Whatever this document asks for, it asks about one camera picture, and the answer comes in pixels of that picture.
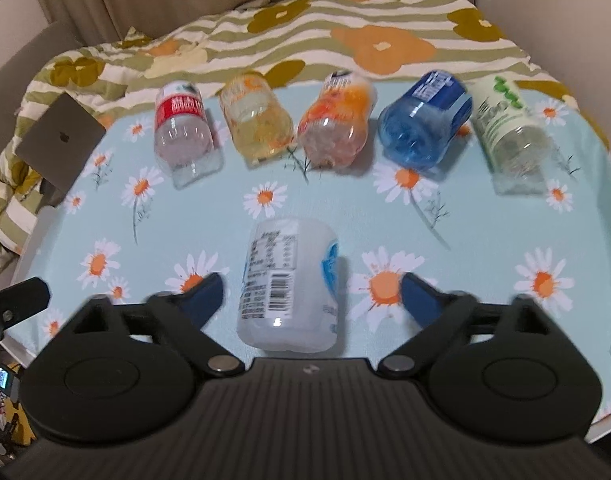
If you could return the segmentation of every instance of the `light blue tablecloth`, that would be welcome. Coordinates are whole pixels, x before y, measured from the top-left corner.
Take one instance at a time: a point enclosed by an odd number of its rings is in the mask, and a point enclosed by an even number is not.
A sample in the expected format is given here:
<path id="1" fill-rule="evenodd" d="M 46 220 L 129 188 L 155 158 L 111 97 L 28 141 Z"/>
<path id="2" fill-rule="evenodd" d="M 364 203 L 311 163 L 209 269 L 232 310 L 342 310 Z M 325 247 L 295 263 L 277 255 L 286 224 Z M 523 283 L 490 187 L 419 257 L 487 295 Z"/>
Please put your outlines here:
<path id="1" fill-rule="evenodd" d="M 406 89 L 377 84 L 373 117 Z M 278 91 L 295 124 L 318 90 Z M 547 107 L 543 94 L 523 95 L 535 110 Z M 236 335 L 250 232 L 271 216 L 305 216 L 324 220 L 339 238 L 343 320 L 337 345 L 325 355 L 376 363 L 418 330 L 398 303 L 396 275 L 406 270 L 488 302 L 525 292 L 595 367 L 604 387 L 602 413 L 611 412 L 611 166 L 576 112 L 562 105 L 558 120 L 545 126 L 560 151 L 560 167 L 548 175 L 549 196 L 502 198 L 472 136 L 453 142 L 453 164 L 442 182 L 402 171 L 383 158 L 374 138 L 351 174 L 309 171 L 306 181 L 302 152 L 298 162 L 284 157 L 247 169 L 217 101 L 207 100 L 206 108 L 224 166 L 182 191 L 156 167 L 153 113 L 122 118 L 108 131 L 32 261 L 28 277 L 46 280 L 53 297 L 46 312 L 9 331 L 28 350 L 45 346 L 91 294 L 136 303 L 218 271 L 228 297 L 205 331 L 249 363 L 263 354 Z M 139 124 L 142 135 L 134 128 Z M 143 192 L 136 205 L 135 190 Z"/>

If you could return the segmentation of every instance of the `bed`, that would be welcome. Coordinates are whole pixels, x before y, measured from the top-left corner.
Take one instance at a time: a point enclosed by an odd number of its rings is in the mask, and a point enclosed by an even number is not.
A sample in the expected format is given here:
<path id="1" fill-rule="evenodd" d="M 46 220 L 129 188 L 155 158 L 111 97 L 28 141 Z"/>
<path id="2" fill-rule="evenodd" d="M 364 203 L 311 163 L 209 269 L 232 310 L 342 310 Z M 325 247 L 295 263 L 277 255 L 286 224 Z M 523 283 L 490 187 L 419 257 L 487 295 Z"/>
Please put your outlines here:
<path id="1" fill-rule="evenodd" d="M 465 83 L 489 74 L 516 80 L 557 145 L 549 195 L 496 197 L 469 125 L 440 183 L 385 160 L 374 136 L 351 175 L 304 171 L 299 152 L 248 170 L 215 98 L 223 84 L 241 72 L 262 74 L 296 123 L 320 82 L 340 68 L 375 81 L 373 117 L 428 70 L 448 70 Z M 224 157 L 218 174 L 184 192 L 172 190 L 151 149 L 154 97 L 177 79 L 198 85 Z M 40 177 L 14 150 L 64 91 L 107 133 L 38 239 L 19 224 L 34 224 Z M 143 180 L 151 200 L 131 195 Z M 257 200 L 262 192 L 273 197 L 269 206 Z M 339 235 L 343 327 L 329 355 L 375 362 L 418 330 L 396 287 L 387 280 L 373 286 L 388 272 L 414 270 L 486 301 L 521 292 L 540 301 L 598 371 L 604 399 L 597 420 L 611 414 L 607 140 L 565 85 L 467 0 L 287 0 L 206 16 L 157 40 L 131 30 L 122 41 L 53 59 L 28 86 L 0 159 L 0 267 L 21 253 L 16 279 L 43 277 L 53 299 L 8 337 L 33 355 L 90 294 L 129 303 L 218 271 L 228 297 L 206 331 L 249 364 L 262 353 L 234 331 L 246 245 L 255 222 L 278 215 L 322 218 Z M 390 225 L 396 228 L 384 228 Z M 108 266 L 91 272 L 98 254 Z"/>

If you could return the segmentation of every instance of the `plastic bottle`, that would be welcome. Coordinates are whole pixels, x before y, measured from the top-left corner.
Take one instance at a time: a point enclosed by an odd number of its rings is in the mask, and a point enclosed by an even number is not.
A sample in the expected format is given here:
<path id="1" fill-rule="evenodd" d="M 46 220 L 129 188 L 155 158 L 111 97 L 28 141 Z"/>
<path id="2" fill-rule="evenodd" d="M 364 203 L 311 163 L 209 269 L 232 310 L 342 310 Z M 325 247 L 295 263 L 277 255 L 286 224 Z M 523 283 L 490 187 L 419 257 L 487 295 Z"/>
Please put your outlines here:
<path id="1" fill-rule="evenodd" d="M 321 352 L 337 340 L 337 253 L 314 219 L 258 224 L 244 272 L 237 334 L 268 351 Z"/>
<path id="2" fill-rule="evenodd" d="M 175 81 L 157 94 L 154 153 L 181 189 L 218 169 L 201 94 L 191 83 Z"/>
<path id="3" fill-rule="evenodd" d="M 283 152 L 292 142 L 292 118 L 262 76 L 234 77 L 221 90 L 219 103 L 234 147 L 251 166 Z"/>
<path id="4" fill-rule="evenodd" d="M 538 179 L 551 152 L 550 138 L 532 118 L 519 87 L 490 75 L 469 87 L 474 99 L 473 124 L 495 173 L 497 192 L 511 192 L 512 181 Z"/>
<path id="5" fill-rule="evenodd" d="M 472 98 L 455 76 L 440 70 L 426 73 L 381 112 L 378 135 L 384 155 L 410 170 L 431 170 L 472 107 Z"/>
<path id="6" fill-rule="evenodd" d="M 326 78 L 297 129 L 297 140 L 313 166 L 352 164 L 367 141 L 367 120 L 376 102 L 372 83 L 355 73 L 333 72 Z"/>

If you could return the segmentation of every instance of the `striped comforter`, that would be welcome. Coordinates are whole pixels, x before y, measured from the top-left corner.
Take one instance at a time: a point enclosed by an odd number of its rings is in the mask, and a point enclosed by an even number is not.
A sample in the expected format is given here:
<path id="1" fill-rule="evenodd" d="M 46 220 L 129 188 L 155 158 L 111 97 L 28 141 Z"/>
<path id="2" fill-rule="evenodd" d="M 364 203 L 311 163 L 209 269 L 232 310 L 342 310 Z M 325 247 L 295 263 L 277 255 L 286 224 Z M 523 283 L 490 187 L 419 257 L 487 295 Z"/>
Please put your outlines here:
<path id="1" fill-rule="evenodd" d="M 205 16 L 157 40 L 131 30 L 124 41 L 61 54 L 29 84 L 0 157 L 0 270 L 22 252 L 41 201 L 41 177 L 16 147 L 62 92 L 109 127 L 151 109 L 172 80 L 198 84 L 206 98 L 241 72 L 261 73 L 276 88 L 340 68 L 375 80 L 413 81 L 433 69 L 463 80 L 505 73 L 576 107 L 564 85 L 467 0 L 287 0 Z"/>

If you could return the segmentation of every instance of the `white bottle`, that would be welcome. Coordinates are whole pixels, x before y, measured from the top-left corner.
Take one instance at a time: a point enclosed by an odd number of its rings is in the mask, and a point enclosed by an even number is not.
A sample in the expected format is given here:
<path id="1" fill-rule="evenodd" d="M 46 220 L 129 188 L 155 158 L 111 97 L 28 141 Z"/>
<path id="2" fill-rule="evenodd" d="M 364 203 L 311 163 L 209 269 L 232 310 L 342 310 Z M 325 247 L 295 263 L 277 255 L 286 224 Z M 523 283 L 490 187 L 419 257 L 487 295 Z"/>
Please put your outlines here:
<path id="1" fill-rule="evenodd" d="M 201 94 L 192 83 L 175 81 L 157 94 L 154 153 L 176 189 L 218 170 L 212 133 Z"/>
<path id="2" fill-rule="evenodd" d="M 493 169 L 498 194 L 540 194 L 545 191 L 541 165 L 550 152 L 550 138 L 534 120 L 514 81 L 489 75 L 469 86 L 472 121 Z"/>
<path id="3" fill-rule="evenodd" d="M 322 352 L 337 340 L 338 243 L 325 223 L 268 220 L 252 233 L 237 334 L 268 351 Z"/>

